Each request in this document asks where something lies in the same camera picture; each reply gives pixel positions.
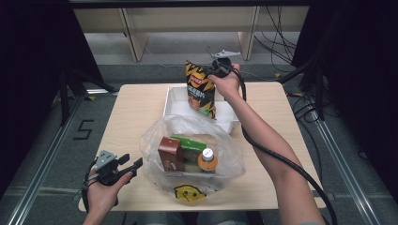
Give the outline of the aluminium floor rail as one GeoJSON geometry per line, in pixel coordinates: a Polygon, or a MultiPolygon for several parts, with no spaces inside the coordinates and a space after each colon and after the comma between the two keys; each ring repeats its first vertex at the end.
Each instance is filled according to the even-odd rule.
{"type": "Polygon", "coordinates": [[[77,110],[84,101],[84,96],[78,96],[71,103],[69,115],[56,131],[55,136],[48,148],[43,160],[40,162],[35,175],[31,182],[24,190],[22,197],[15,206],[11,216],[8,219],[7,225],[23,225],[30,209],[38,196],[39,189],[41,188],[45,178],[51,167],[54,164],[54,160],[61,148],[62,143],[69,131],[71,121],[76,114],[77,110]]]}
{"type": "Polygon", "coordinates": [[[366,225],[381,225],[381,220],[379,219],[377,213],[375,212],[369,198],[365,195],[358,179],[353,174],[351,168],[349,167],[347,161],[335,141],[327,123],[323,120],[318,120],[316,122],[317,129],[321,137],[323,138],[326,147],[329,150],[331,158],[333,159],[337,170],[342,176],[345,186],[350,193],[351,199],[357,206],[362,219],[366,225]]]}

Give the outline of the yellow black chip bag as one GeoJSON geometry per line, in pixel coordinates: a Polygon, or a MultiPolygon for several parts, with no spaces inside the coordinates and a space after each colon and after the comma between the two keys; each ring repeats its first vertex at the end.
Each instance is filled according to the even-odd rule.
{"type": "Polygon", "coordinates": [[[190,106],[210,119],[216,118],[215,85],[205,70],[187,61],[185,66],[188,102],[190,106]]]}

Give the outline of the green snack packet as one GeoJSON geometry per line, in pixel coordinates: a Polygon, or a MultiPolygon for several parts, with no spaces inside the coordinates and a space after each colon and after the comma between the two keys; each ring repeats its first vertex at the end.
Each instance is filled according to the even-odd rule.
{"type": "Polygon", "coordinates": [[[176,134],[173,134],[172,138],[180,141],[185,171],[189,173],[199,173],[201,168],[198,165],[198,157],[202,154],[203,150],[207,148],[207,144],[176,134]]]}

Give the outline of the white plastic bin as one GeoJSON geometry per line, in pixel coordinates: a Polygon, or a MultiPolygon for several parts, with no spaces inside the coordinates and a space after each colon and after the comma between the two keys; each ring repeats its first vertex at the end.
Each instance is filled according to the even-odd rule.
{"type": "Polygon", "coordinates": [[[170,85],[165,99],[163,115],[177,114],[202,118],[208,122],[217,124],[225,132],[230,134],[240,122],[229,103],[224,100],[218,91],[215,91],[215,106],[216,117],[211,119],[190,106],[186,84],[170,85]]]}

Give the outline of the clear plastic bag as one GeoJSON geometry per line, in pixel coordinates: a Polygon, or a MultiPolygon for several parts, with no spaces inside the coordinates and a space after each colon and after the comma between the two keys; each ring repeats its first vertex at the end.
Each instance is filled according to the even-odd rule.
{"type": "Polygon", "coordinates": [[[159,189],[184,202],[199,201],[209,193],[224,189],[245,173],[241,149],[220,126],[202,118],[167,115],[155,122],[141,137],[145,176],[159,189]],[[207,144],[218,157],[215,172],[166,172],[158,147],[163,137],[181,135],[207,144]]]}

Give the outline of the black metal stand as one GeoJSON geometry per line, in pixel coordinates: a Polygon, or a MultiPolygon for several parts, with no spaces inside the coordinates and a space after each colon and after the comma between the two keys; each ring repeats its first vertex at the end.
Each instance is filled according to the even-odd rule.
{"type": "Polygon", "coordinates": [[[103,79],[96,78],[76,67],[63,67],[59,75],[59,93],[61,98],[62,119],[61,125],[64,126],[70,118],[71,109],[69,108],[68,90],[71,90],[75,97],[85,97],[88,95],[84,82],[90,82],[96,86],[115,93],[116,88],[105,83],[103,79]]]}

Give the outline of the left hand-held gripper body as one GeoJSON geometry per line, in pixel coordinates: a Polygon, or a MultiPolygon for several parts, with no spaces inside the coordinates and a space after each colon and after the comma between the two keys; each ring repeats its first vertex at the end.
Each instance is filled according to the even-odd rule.
{"type": "Polygon", "coordinates": [[[116,154],[101,150],[94,166],[97,172],[95,179],[104,186],[114,185],[122,177],[118,169],[118,159],[116,154]]]}

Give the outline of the person's right hand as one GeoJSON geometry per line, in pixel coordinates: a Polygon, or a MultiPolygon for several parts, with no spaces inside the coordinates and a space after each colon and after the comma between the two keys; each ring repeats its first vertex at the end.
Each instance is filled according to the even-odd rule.
{"type": "Polygon", "coordinates": [[[215,75],[209,75],[208,78],[216,85],[219,93],[227,100],[233,98],[240,98],[239,94],[239,77],[237,72],[240,72],[240,65],[233,64],[233,71],[226,77],[219,78],[215,75]]]}

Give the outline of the person's left hand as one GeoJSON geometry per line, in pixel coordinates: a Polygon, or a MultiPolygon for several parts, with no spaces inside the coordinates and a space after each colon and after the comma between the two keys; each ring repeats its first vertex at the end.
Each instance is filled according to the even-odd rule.
{"type": "Polygon", "coordinates": [[[115,206],[117,194],[131,179],[132,172],[127,172],[111,186],[104,186],[98,181],[90,181],[87,191],[89,211],[92,218],[104,218],[115,206]]]}

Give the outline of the brown drink carton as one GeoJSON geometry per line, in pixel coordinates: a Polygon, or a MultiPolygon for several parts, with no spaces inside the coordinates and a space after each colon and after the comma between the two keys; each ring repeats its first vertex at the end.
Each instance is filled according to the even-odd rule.
{"type": "Polygon", "coordinates": [[[166,172],[184,172],[184,154],[180,140],[163,137],[158,147],[163,169],[166,172]]]}

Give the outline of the orange drink bottle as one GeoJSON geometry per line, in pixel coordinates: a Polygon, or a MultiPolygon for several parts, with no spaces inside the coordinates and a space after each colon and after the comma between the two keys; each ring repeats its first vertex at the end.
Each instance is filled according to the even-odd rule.
{"type": "Polygon", "coordinates": [[[218,165],[218,157],[210,148],[205,148],[197,159],[200,169],[205,173],[214,173],[218,165]]]}

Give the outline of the beige wooden desk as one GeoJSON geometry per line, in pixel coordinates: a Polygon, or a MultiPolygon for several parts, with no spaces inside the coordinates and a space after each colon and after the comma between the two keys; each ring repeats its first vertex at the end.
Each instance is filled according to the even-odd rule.
{"type": "Polygon", "coordinates": [[[270,32],[277,21],[287,32],[299,32],[307,7],[143,7],[76,9],[85,33],[123,33],[132,60],[139,62],[151,33],[236,32],[240,52],[251,58],[254,34],[270,32]]]}

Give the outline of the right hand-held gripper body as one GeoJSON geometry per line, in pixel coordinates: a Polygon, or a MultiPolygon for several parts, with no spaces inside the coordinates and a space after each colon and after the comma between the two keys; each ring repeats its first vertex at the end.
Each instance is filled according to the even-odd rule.
{"type": "Polygon", "coordinates": [[[230,58],[238,55],[239,52],[230,52],[226,50],[213,54],[213,74],[219,78],[227,76],[233,69],[230,58]]]}

